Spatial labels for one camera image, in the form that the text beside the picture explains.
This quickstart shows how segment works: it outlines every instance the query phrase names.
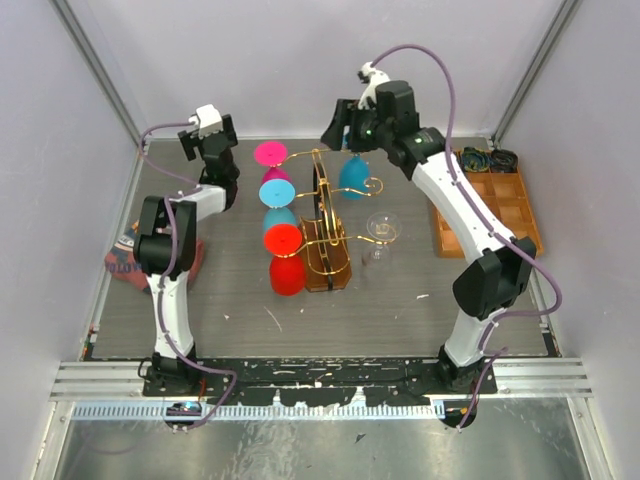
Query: purple cable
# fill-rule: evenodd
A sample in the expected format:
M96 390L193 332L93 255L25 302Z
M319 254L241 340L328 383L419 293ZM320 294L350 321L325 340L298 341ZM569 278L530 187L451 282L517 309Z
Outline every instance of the purple cable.
M397 45L381 53L380 55L378 55L378 57L375 58L375 60L373 60L373 62L371 62L371 66L375 67L381 60L383 60L384 58L388 57L392 53L395 53L399 50L419 50L420 52L429 55L440 66L440 69L442 70L442 73L444 74L447 80L447 85L449 86L449 96L450 96L450 102L451 102L451 105L449 107L449 123L447 124L447 134L445 136L444 150L445 150L445 155L447 157L446 158L447 167L449 168L449 173L451 174L451 178L453 179L453 182L457 185L458 190L460 191L464 199L467 201L467 203L469 204L473 212L480 219L482 224L487 228L487 230L489 231L489 235L494 236L500 243L502 243L504 246L509 248L515 254L517 254L520 258L522 258L525 262L527 262L533 268L538 270L542 274L542 276L549 282L549 284L553 288L553 291L556 295L555 303L551 307L545 310L540 310L540 311L523 310L523 311L515 311L515 312L507 311L507 312L500 313L499 315L496 315L495 318L493 318L489 322L485 330L482 332L482 336L480 337L480 341L478 342L478 348L480 349L480 351L484 352L487 342L491 337L491 333L493 332L495 325L497 324L498 321L506 317L538 317L540 315L548 315L550 313L553 313L560 308L560 305L562 305L562 291L560 290L560 286L558 285L558 282L556 281L556 279L553 278L553 275L551 275L551 272L549 272L546 269L546 267L544 267L544 265L542 265L538 260L527 255L524 251L522 251L522 249L520 249L519 247L511 243L511 241L504 238L499 233L495 232L491 222L483 215L480 208L473 201L473 198L471 197L469 192L458 180L458 174L456 173L456 170L454 168L453 155L451 152L451 137L453 135L453 121L455 119L455 114L456 114L456 94L455 94L455 89L453 87L453 79L451 78L451 74L449 73L449 69L444 64L442 59L435 52L433 52L432 50L429 50L426 47L413 44L413 43L407 43L407 44ZM500 355L503 355L506 352L507 352L507 347L504 347L502 350L496 352L491 357L491 359L485 364L482 372L480 373L480 378L478 380L478 384L476 385L473 396L471 397L471 404L469 406L469 410L467 411L465 416L462 418L460 424L458 424L459 429L464 426L464 423L467 421L467 418L469 417L469 414L477 399L478 392L480 391L480 386L482 385L482 381L487 371L489 370L493 362L495 362L495 360Z
M175 343L173 342L173 339L171 338L171 335L169 334L169 331L167 330L167 326L164 323L164 316L162 313L162 297L164 294L163 292L164 281L167 275L169 275L169 273L173 270L173 268L176 265L176 258L177 258L177 252L178 252L178 236L176 234L176 218L175 218L175 215L173 214L173 210L171 209L171 201L169 196L164 197L164 206L167 210L167 218L169 219L169 225L171 226L171 259L169 261L169 266L164 271L164 273L160 276L160 282L158 284L158 286L160 287L160 291L158 292L157 310L158 310L158 324L160 325L160 330L164 334L164 338L167 340L169 348L173 350L173 353L175 353L180 360L182 360L184 363L186 363L190 367L193 367L205 373L212 373L214 375L230 375L231 376L231 383L229 384L225 392L222 394L218 402L215 404L215 406L211 409L211 411L207 415L202 417L200 420L198 420L197 422L194 422L192 425L189 425L188 427L186 427L187 430L193 430L194 428L198 428L206 424L207 420L209 420L209 418L211 418L215 414L216 410L218 410L218 407L220 407L220 405L222 405L227 400L229 395L231 395L231 391L236 385L236 382L238 380L238 375L233 370L220 370L217 368L204 367L202 365L198 365L197 363L191 361L190 359L185 357L180 352L180 350L178 350Z
M198 182L196 182L195 180L192 180L191 178L183 177L182 175L178 175L177 173L173 173L173 172L170 172L169 170L165 170L164 168L159 167L158 165L153 163L149 158L149 156L144 152L144 144L145 144L144 140L145 138L147 138L147 136L150 133L156 130L160 130L162 128L182 128L182 127L191 127L191 126L193 126L191 123L182 122L182 123L161 123L160 125L155 125L153 127L147 128L144 132L142 132L142 135L140 135L140 140L138 141L138 153L151 168L157 170L160 173L164 173L165 175L169 175L170 177L177 178L178 180L182 180L183 182L187 182L195 186L195 185L198 185Z

